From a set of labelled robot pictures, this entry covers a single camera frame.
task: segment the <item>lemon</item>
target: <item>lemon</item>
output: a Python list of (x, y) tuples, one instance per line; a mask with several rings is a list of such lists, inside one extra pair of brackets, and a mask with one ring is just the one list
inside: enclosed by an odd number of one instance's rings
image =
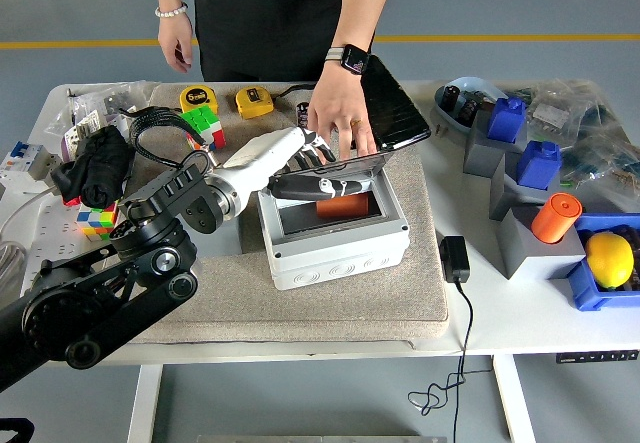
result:
[(617, 288), (633, 271), (633, 251), (622, 236), (596, 233), (587, 240), (587, 263), (596, 282), (604, 288)]

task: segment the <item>woman's hand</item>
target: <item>woman's hand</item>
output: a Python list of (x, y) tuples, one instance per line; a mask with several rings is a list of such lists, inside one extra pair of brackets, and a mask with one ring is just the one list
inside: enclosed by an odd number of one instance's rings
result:
[(191, 68), (191, 37), (193, 29), (186, 13), (160, 18), (158, 42), (167, 63), (174, 70), (186, 73)]
[(308, 128), (326, 142), (337, 129), (341, 160), (349, 159), (354, 140), (358, 156), (377, 152), (360, 78), (339, 62), (327, 61), (309, 102)]

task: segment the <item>woman's right hand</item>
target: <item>woman's right hand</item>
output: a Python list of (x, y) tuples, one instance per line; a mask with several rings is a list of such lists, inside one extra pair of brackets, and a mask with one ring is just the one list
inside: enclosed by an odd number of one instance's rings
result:
[(174, 70), (186, 73), (191, 68), (191, 37), (193, 29), (186, 13), (160, 18), (158, 42), (167, 63)]

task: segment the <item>white bead bracelet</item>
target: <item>white bead bracelet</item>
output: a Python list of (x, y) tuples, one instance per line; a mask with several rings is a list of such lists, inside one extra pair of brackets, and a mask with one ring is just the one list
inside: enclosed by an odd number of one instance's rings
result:
[(177, 16), (180, 13), (184, 13), (187, 11), (187, 4), (183, 1), (182, 6), (180, 8), (176, 8), (172, 11), (160, 11), (160, 7), (156, 8), (156, 16), (158, 18), (171, 18), (172, 16)]

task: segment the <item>black dress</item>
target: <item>black dress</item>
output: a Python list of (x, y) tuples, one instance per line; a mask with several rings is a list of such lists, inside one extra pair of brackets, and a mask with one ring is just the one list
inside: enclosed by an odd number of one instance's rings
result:
[(195, 0), (205, 81), (315, 81), (342, 0)]

